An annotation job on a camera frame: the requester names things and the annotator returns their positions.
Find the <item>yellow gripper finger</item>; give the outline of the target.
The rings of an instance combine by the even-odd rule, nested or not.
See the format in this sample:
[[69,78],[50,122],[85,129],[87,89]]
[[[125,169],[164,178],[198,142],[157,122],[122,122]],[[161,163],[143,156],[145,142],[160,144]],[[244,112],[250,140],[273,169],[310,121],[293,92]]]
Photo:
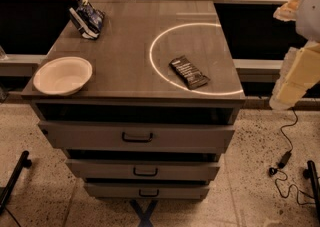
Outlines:
[[307,43],[300,49],[290,47],[273,88],[270,107],[274,110],[293,107],[319,81],[320,44]]
[[288,22],[296,21],[301,0],[289,0],[273,13],[273,17],[277,20]]

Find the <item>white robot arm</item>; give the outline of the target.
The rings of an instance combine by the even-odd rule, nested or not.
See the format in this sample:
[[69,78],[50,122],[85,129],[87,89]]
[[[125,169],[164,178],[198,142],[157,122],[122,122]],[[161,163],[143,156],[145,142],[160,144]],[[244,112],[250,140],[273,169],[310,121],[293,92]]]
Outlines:
[[272,109],[287,110],[320,81],[320,0],[289,0],[273,17],[294,21],[296,32],[307,40],[300,49],[289,48],[269,100]]

